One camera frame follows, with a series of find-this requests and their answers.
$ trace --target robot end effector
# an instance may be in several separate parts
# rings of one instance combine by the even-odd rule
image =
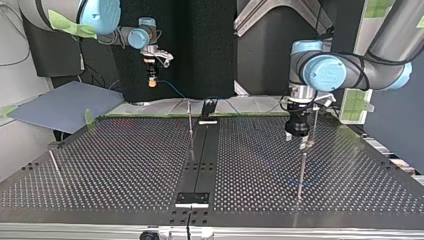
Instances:
[[[150,87],[156,86],[158,62],[168,68],[174,59],[172,54],[159,50],[157,41],[162,31],[157,30],[155,19],[140,18],[138,28],[118,27],[120,0],[19,0],[19,5],[32,24],[46,31],[63,31],[87,37],[78,35],[77,29],[88,29],[91,33],[89,37],[96,38],[102,44],[139,49],[147,66]],[[61,22],[56,22],[53,16],[60,16]]]
[[[306,139],[307,118],[322,92],[336,89],[394,90],[412,73],[411,61],[423,50],[424,1],[396,1],[365,56],[323,52],[320,41],[293,44],[289,93],[284,96],[290,120],[287,136]]]

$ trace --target black bracket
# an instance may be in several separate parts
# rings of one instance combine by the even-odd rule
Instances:
[[[177,208],[208,208],[209,207],[209,193],[179,193]]]
[[[199,124],[207,125],[207,124],[217,124],[217,118],[211,117],[211,114],[215,112],[216,105],[218,104],[217,99],[206,99],[203,103],[202,115],[200,116]]]

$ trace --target green tape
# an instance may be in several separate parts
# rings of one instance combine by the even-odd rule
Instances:
[[[365,12],[366,18],[382,18],[387,14],[387,10],[392,5],[392,0],[369,0],[367,10]]]
[[[66,17],[62,16],[60,13],[57,13],[50,9],[49,20],[50,25],[54,30],[60,30],[82,38],[97,39],[96,31],[92,26],[76,24],[71,20],[67,19]]]
[[[418,23],[417,28],[424,28],[424,16],[421,18],[420,22]]]
[[[96,119],[93,118],[93,113],[90,109],[85,110],[85,124],[89,129],[96,126]]]
[[[344,121],[357,122],[361,120],[361,113],[368,109],[368,103],[365,101],[366,93],[361,90],[349,89],[346,91],[346,101],[343,105],[343,111],[340,113],[340,119]]]
[[[15,111],[15,109],[17,109],[17,108],[18,108],[18,107],[17,107],[17,106],[15,106],[15,105],[4,107],[4,108],[2,108],[2,109],[1,109],[1,116],[2,116],[3,118],[7,118],[7,117],[8,117],[8,115],[9,115],[11,112]]]

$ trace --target gray panel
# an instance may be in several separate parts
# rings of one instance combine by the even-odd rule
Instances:
[[[108,113],[123,101],[120,93],[70,82],[19,106],[9,117],[66,133],[75,133],[87,124],[87,109],[91,111],[92,117],[96,118]]]
[[[424,173],[422,122],[424,112],[424,55],[412,62],[413,72],[408,84],[395,91],[374,92],[365,131],[393,153]]]

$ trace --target metal bracket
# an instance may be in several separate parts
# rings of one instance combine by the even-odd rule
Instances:
[[[179,193],[176,208],[208,208],[209,193]]]
[[[251,0],[234,22],[235,34],[243,36],[259,19],[276,7],[292,8],[314,28],[318,20],[319,34],[325,33],[333,25],[318,0]]]

